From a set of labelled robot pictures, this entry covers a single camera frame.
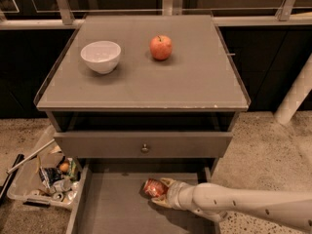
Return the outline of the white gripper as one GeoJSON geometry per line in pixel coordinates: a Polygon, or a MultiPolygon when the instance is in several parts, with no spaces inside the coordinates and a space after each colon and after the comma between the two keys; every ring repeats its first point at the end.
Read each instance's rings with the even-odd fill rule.
{"type": "Polygon", "coordinates": [[[175,210],[189,210],[192,202],[192,186],[186,182],[162,177],[160,182],[169,187],[166,195],[154,197],[151,201],[161,207],[175,210]]]}

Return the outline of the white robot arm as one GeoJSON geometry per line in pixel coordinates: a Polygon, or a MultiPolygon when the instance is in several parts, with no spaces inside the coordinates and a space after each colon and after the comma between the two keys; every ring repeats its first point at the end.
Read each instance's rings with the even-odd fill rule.
{"type": "Polygon", "coordinates": [[[143,191],[154,204],[190,211],[214,222],[224,221],[233,211],[311,232],[311,192],[233,189],[208,182],[190,185],[165,177],[150,178],[143,191]]]}

